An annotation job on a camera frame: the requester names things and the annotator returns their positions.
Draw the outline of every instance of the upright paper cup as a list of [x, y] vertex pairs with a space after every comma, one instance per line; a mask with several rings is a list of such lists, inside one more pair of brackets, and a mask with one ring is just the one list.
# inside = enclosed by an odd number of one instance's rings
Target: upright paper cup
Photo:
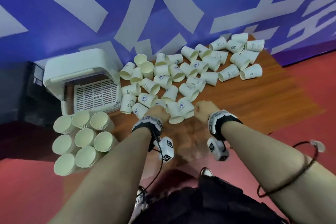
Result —
[[169, 65], [154, 67], [154, 75], [166, 75], [170, 76]]
[[78, 147], [93, 146], [93, 141], [97, 133], [90, 128], [80, 130], [75, 136], [75, 144]]
[[211, 44], [209, 44], [210, 50], [218, 51], [225, 48], [226, 48], [226, 39], [223, 36], [213, 41]]
[[134, 95], [126, 94], [123, 95], [123, 98], [121, 100], [121, 107], [120, 112], [125, 114], [131, 114], [132, 113], [132, 106], [137, 101], [137, 97]]
[[118, 143], [118, 140], [110, 132], [101, 132], [94, 139], [93, 146], [97, 151], [107, 152]]
[[170, 65], [169, 71], [173, 78], [173, 82], [180, 82], [186, 77], [186, 74], [176, 64]]
[[206, 56], [209, 56], [210, 53], [211, 53], [211, 50], [206, 48], [204, 45], [202, 44], [198, 44], [196, 47], [195, 47], [195, 50], [198, 52], [198, 56], [200, 58], [203, 58], [203, 57], [206, 57]]
[[252, 51], [243, 50], [241, 52], [241, 54], [248, 57], [250, 59], [250, 64], [253, 65], [255, 60], [257, 59], [257, 57], [259, 55], [259, 52], [252, 52]]
[[76, 112], [72, 116], [72, 124], [80, 129], [83, 128], [92, 128], [90, 125], [90, 119], [92, 114], [88, 110], [82, 110], [79, 112]]
[[58, 117], [57, 120], [54, 122], [53, 126], [55, 132], [75, 136], [76, 133], [79, 131], [79, 128], [75, 127], [72, 124], [72, 118], [70, 115], [64, 115]]
[[200, 93], [198, 90], [196, 90], [193, 87], [188, 86], [186, 83], [181, 84], [178, 91], [185, 96], [187, 99], [189, 99], [190, 102], [193, 102], [198, 94]]
[[75, 164], [75, 155], [72, 153], [60, 156], [54, 164], [54, 172], [57, 175], [66, 176], [80, 170]]
[[153, 96], [147, 93], [141, 93], [138, 96], [138, 102], [148, 108], [153, 107], [158, 99], [159, 99], [158, 96]]
[[237, 41], [229, 40], [227, 43], [227, 49], [232, 53], [239, 54], [244, 49], [244, 44]]
[[74, 139], [69, 135], [60, 135], [52, 144], [52, 151], [58, 155], [76, 153], [78, 150]]
[[167, 104], [163, 99], [159, 99], [155, 105], [161, 105], [163, 108], [167, 109]]
[[142, 119], [147, 111], [148, 108], [140, 103], [135, 103], [132, 107], [132, 112], [136, 115], [138, 119]]
[[88, 168], [93, 166], [102, 154], [92, 146], [86, 146], [78, 151], [75, 158], [75, 163], [78, 167]]
[[185, 73], [187, 77], [195, 77], [197, 75], [197, 68], [189, 65], [188, 63], [182, 63], [180, 69]]
[[205, 63], [205, 62], [200, 61], [200, 60], [193, 60], [193, 61], [191, 61], [190, 65], [193, 66], [194, 68], [196, 68], [197, 72], [199, 74], [202, 74], [203, 72], [206, 72], [209, 68], [208, 63]]
[[182, 113], [180, 112], [180, 106], [176, 102], [168, 102], [167, 103], [167, 111], [170, 113], [170, 119], [168, 122], [170, 124], [177, 124], [184, 120]]
[[142, 80], [141, 87], [143, 87], [149, 94], [153, 96], [155, 96], [160, 90], [160, 85], [157, 82], [147, 78]]
[[111, 132], [114, 129], [114, 123], [104, 112], [94, 114], [91, 118], [90, 124], [95, 130]]
[[254, 64], [239, 72], [239, 76], [242, 80], [252, 79], [263, 75], [263, 69], [259, 64]]
[[152, 62], [146, 61], [140, 65], [140, 70], [143, 76], [147, 79], [153, 78], [154, 65]]
[[141, 82], [142, 79], [144, 78], [143, 74], [141, 73], [141, 70], [139, 67], [136, 67], [133, 70], [131, 79], [129, 80], [131, 84], [137, 83], [137, 82]]
[[154, 82], [160, 84], [160, 86], [166, 90], [172, 85], [173, 78], [165, 75], [156, 75], [154, 77]]
[[216, 72], [219, 68], [219, 66], [221, 65], [221, 60], [220, 59], [216, 59], [216, 58], [212, 58], [212, 57], [205, 57], [203, 58], [203, 62], [208, 63], [209, 68]]
[[145, 54], [138, 54], [134, 57], [134, 63], [140, 67], [143, 62], [147, 61], [147, 56]]
[[122, 95], [130, 94], [130, 95], [138, 96], [140, 93], [141, 93], [140, 84], [137, 82], [121, 88]]
[[166, 90], [161, 99], [164, 100], [166, 103], [175, 102], [178, 91], [179, 89], [176, 86], [172, 85]]
[[163, 66], [166, 65], [166, 55], [162, 52], [158, 53], [156, 55], [156, 61], [155, 61], [155, 65], [154, 66]]
[[167, 55], [166, 56], [166, 62], [169, 65], [181, 64], [183, 62], [183, 56], [182, 56], [182, 54]]
[[219, 59], [222, 65], [225, 64], [226, 58], [228, 57], [229, 52], [220, 52], [220, 51], [212, 51], [210, 54], [211, 58]]
[[199, 92], [203, 91], [206, 82], [206, 80], [197, 77], [189, 77], [187, 79], [187, 85], [198, 90]]
[[235, 78], [239, 75], [239, 69], [236, 65], [231, 64], [227, 68], [219, 72], [218, 78], [221, 82]]
[[188, 119], [194, 115], [194, 106], [189, 101], [188, 98], [181, 98], [178, 102], [178, 105], [180, 107], [180, 113], [182, 113], [183, 117], [185, 119]]
[[252, 52], [261, 52], [264, 49], [265, 40], [247, 41], [245, 49]]
[[245, 69], [250, 64], [250, 59], [243, 54], [234, 53], [230, 61], [237, 66], [239, 70]]
[[135, 65], [132, 62], [127, 62], [127, 64], [120, 70], [119, 75], [124, 80], [129, 81], [131, 79]]
[[187, 47], [187, 46], [184, 46], [181, 50], [181, 54], [189, 61], [192, 61], [194, 59], [197, 59], [197, 56], [198, 56], [198, 51], [190, 48], [190, 47]]
[[218, 73], [204, 72], [204, 73], [201, 74], [201, 79], [206, 80], [207, 84], [210, 84], [212, 86], [216, 86], [217, 79], [218, 79]]
[[248, 37], [249, 33], [234, 34], [231, 35], [231, 40], [245, 44], [247, 42]]

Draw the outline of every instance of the hand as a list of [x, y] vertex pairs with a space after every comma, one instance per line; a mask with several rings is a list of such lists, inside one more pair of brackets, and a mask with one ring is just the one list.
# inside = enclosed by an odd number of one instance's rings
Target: hand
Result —
[[148, 109], [144, 116], [154, 116], [162, 120], [163, 125], [169, 120], [170, 114], [161, 105], [155, 105]]
[[208, 123], [210, 114], [220, 111], [211, 101], [197, 102], [194, 109], [194, 116], [203, 123]]

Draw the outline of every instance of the stack of paper cups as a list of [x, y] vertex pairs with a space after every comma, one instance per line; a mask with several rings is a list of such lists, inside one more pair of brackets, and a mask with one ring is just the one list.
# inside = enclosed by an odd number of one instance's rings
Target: stack of paper cups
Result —
[[170, 124], [177, 124], [184, 120], [184, 117], [180, 112], [180, 106], [178, 103], [168, 102], [167, 106], [168, 106], [167, 111], [168, 113], [170, 113], [170, 119], [168, 120]]
[[146, 61], [140, 65], [140, 70], [143, 76], [147, 79], [153, 78], [154, 65], [152, 62]]
[[186, 77], [186, 74], [176, 64], [170, 65], [169, 71], [173, 78], [173, 82], [180, 82]]
[[212, 51], [210, 54], [211, 58], [216, 58], [220, 60], [222, 65], [225, 64], [226, 58], [228, 57], [229, 52], [220, 52], [220, 51]]
[[66, 176], [81, 170], [75, 163], [75, 155], [72, 153], [60, 156], [54, 164], [54, 172], [57, 175]]
[[92, 116], [90, 124], [95, 130], [111, 132], [114, 129], [114, 123], [104, 112], [98, 112]]
[[245, 55], [246, 57], [248, 57], [250, 59], [250, 64], [253, 65], [259, 55], [259, 52], [251, 52], [251, 51], [243, 50], [241, 52], [241, 55]]
[[218, 78], [221, 82], [235, 78], [239, 75], [239, 70], [236, 65], [231, 64], [227, 68], [219, 72]]
[[196, 90], [193, 87], [188, 86], [186, 83], [181, 84], [178, 91], [185, 96], [187, 99], [189, 99], [190, 102], [193, 102], [198, 94], [200, 93], [198, 90]]
[[190, 118], [194, 115], [194, 108], [195, 107], [189, 101], [188, 98], [181, 98], [177, 103], [180, 107], [180, 112], [185, 119], [188, 119], [188, 118]]
[[181, 50], [181, 54], [189, 61], [197, 59], [198, 52], [190, 47], [184, 46]]
[[201, 79], [206, 80], [207, 84], [210, 84], [212, 86], [216, 86], [217, 79], [218, 79], [218, 73], [204, 72], [204, 73], [201, 74]]
[[158, 99], [159, 99], [158, 96], [153, 96], [147, 93], [141, 93], [138, 96], [138, 102], [148, 108], [153, 107]]
[[166, 62], [169, 65], [172, 64], [181, 64], [183, 62], [183, 56], [182, 54], [173, 54], [173, 55], [167, 55], [166, 56]]
[[131, 79], [129, 80], [131, 84], [137, 83], [137, 82], [141, 82], [142, 79], [144, 78], [143, 74], [141, 73], [141, 70], [139, 67], [136, 67], [133, 70]]
[[239, 76], [242, 80], [252, 79], [263, 75], [263, 69], [259, 64], [254, 64], [239, 72]]
[[206, 82], [206, 80], [197, 77], [189, 77], [187, 79], [187, 85], [198, 90], [199, 92], [203, 91]]
[[140, 67], [143, 62], [147, 61], [147, 56], [145, 54], [138, 54], [134, 57], [134, 63]]
[[79, 128], [72, 124], [72, 118], [70, 115], [61, 116], [55, 120], [53, 128], [57, 133], [66, 134], [73, 137], [79, 131]]
[[124, 80], [129, 81], [131, 79], [134, 68], [135, 68], [134, 63], [128, 62], [123, 67], [123, 69], [120, 70], [120, 72], [119, 72], [120, 77], [123, 78]]
[[197, 75], [197, 69], [188, 63], [182, 63], [180, 69], [185, 73], [187, 77], [195, 77]]
[[126, 94], [123, 95], [121, 99], [121, 107], [120, 112], [125, 114], [131, 114], [132, 113], [132, 106], [137, 101], [137, 97], [135, 95]]
[[261, 52], [264, 49], [265, 40], [247, 41], [245, 49], [252, 52]]
[[226, 46], [227, 49], [232, 53], [239, 54], [244, 49], [244, 44], [233, 40], [229, 40]]
[[148, 108], [140, 103], [136, 103], [132, 107], [132, 112], [136, 115], [138, 119], [142, 119], [145, 113], [148, 111]]
[[161, 105], [163, 108], [167, 109], [167, 104], [163, 99], [159, 99], [155, 105]]
[[209, 68], [209, 65], [203, 61], [200, 61], [200, 60], [193, 60], [191, 63], [190, 63], [191, 66], [193, 66], [194, 68], [197, 69], [197, 72], [199, 74], [202, 74], [203, 72], [206, 72]]
[[179, 89], [176, 86], [172, 85], [166, 90], [161, 99], [164, 100], [166, 103], [175, 102], [178, 91]]
[[78, 127], [80, 129], [92, 128], [90, 125], [91, 116], [92, 116], [92, 113], [90, 113], [88, 110], [82, 110], [82, 111], [76, 112], [72, 116], [72, 124], [75, 127]]
[[155, 61], [155, 65], [154, 66], [163, 66], [166, 65], [166, 55], [162, 52], [158, 53], [156, 55], [156, 61]]
[[250, 64], [250, 59], [239, 53], [234, 53], [231, 56], [230, 61], [235, 64], [239, 70], [245, 69]]
[[160, 90], [160, 85], [157, 82], [147, 78], [142, 80], [141, 87], [143, 87], [149, 94], [153, 96], [155, 96]]
[[52, 151], [58, 155], [76, 153], [79, 147], [75, 145], [74, 139], [69, 135], [60, 135], [52, 144]]
[[90, 128], [80, 130], [75, 136], [75, 144], [83, 148], [85, 146], [92, 146], [97, 133]]
[[216, 72], [219, 68], [219, 66], [221, 65], [221, 60], [220, 59], [216, 59], [216, 58], [212, 58], [212, 57], [205, 57], [203, 58], [203, 61], [205, 63], [208, 63], [209, 68]]
[[75, 162], [78, 167], [88, 168], [93, 166], [102, 156], [94, 147], [86, 146], [78, 151]]
[[156, 75], [154, 77], [154, 82], [160, 84], [160, 86], [166, 90], [172, 85], [173, 78], [165, 75]]
[[231, 36], [231, 40], [245, 44], [249, 37], [249, 33], [234, 34]]
[[211, 50], [206, 48], [204, 45], [202, 44], [198, 44], [196, 47], [195, 47], [195, 50], [198, 52], [198, 56], [203, 59], [204, 57], [206, 56], [209, 56], [210, 53], [211, 53]]
[[140, 88], [139, 83], [127, 85], [121, 88], [122, 95], [130, 94], [130, 95], [138, 96], [140, 93], [141, 93], [141, 88]]
[[97, 151], [107, 152], [118, 143], [118, 140], [110, 132], [101, 132], [94, 139], [93, 146]]
[[166, 75], [170, 76], [169, 65], [154, 67], [154, 75]]
[[224, 48], [226, 48], [226, 39], [223, 36], [209, 44], [210, 50], [218, 51]]

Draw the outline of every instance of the red floor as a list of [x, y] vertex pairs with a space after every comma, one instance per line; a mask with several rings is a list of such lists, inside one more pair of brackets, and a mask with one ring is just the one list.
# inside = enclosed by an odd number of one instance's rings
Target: red floor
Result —
[[[289, 145], [310, 139], [321, 141], [326, 152], [319, 162], [336, 174], [336, 144], [334, 114], [336, 111], [336, 52], [319, 56], [286, 68], [297, 83], [326, 112], [290, 127], [275, 131], [271, 136]], [[312, 153], [309, 147], [302, 147]], [[258, 183], [237, 155], [231, 151], [226, 162], [216, 162], [212, 156], [202, 158], [180, 168], [197, 175], [204, 166], [214, 175], [242, 188], [245, 194], [257, 199]], [[143, 181], [145, 185], [151, 178]], [[53, 163], [5, 159], [0, 161], [0, 219], [11, 224], [45, 224], [60, 209], [63, 199], [63, 180], [53, 174]], [[267, 198], [267, 205], [279, 212]]]

